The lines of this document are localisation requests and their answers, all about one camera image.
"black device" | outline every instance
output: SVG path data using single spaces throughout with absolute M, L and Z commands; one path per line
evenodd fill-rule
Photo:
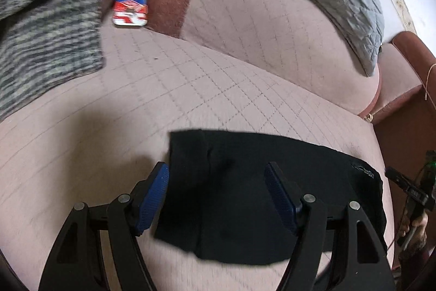
M 396 183 L 406 194 L 406 209 L 410 220 L 409 232 L 402 238 L 399 238 L 397 243 L 406 250 L 410 240 L 416 232 L 416 227 L 413 227 L 412 222 L 421 216 L 425 209 L 433 211 L 436 200 L 434 190 L 436 187 L 436 151 L 429 150 L 426 153 L 426 164 L 422 169 L 422 177 L 419 186 L 395 170 L 392 167 L 387 167 L 386 177 Z
M 147 212 L 146 199 L 153 180 L 165 166 L 158 163 L 150 177 L 140 181 L 131 194 L 122 194 L 108 205 L 88 207 L 77 203 L 49 254 L 39 291 L 109 290 L 99 230 L 109 232 L 122 290 L 156 291 L 135 236 L 150 226 L 153 218 Z M 328 205 L 311 194 L 302 194 L 274 162 L 265 169 L 265 182 L 283 225 L 298 237 L 277 291 L 395 289 L 380 239 L 358 202 Z M 155 196 L 161 195 L 161 186 L 158 184 Z M 336 231 L 332 262 L 324 277 L 317 279 L 326 230 Z

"blue rubber pad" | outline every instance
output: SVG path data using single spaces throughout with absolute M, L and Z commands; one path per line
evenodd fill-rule
M 283 226 L 293 234 L 296 234 L 298 230 L 296 207 L 287 195 L 283 184 L 271 164 L 267 164 L 265 167 L 264 179 Z
M 164 198 L 168 181 L 168 165 L 163 164 L 139 207 L 139 218 L 135 225 L 138 235 L 141 235 L 146 229 L 150 228 L 154 216 Z

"black fabric pad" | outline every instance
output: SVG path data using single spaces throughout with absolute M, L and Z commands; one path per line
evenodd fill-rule
M 155 237 L 223 263 L 289 259 L 296 238 L 265 186 L 270 161 L 303 194 L 341 206 L 358 201 L 386 248 L 382 180 L 366 162 L 287 137 L 209 130 L 171 133 L 169 185 Z

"screw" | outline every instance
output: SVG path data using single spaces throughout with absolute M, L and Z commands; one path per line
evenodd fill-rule
M 358 210 L 358 209 L 360 208 L 360 204 L 359 204 L 357 201 L 351 201 L 351 202 L 350 202 L 350 207 L 351 207 L 353 210 Z
M 302 197 L 305 202 L 313 203 L 315 202 L 316 198 L 312 194 L 306 194 Z
M 84 209 L 84 202 L 76 202 L 76 203 L 74 204 L 74 209 L 75 209 L 76 211 L 83 210 L 83 209 Z
M 129 202 L 129 200 L 130 200 L 129 194 L 122 194 L 122 195 L 119 195 L 119 197 L 118 197 L 118 201 L 122 204 L 124 204 L 125 202 Z

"knit blanket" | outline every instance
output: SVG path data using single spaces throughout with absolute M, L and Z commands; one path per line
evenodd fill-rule
M 0 0 L 0 122 L 103 67 L 99 0 Z

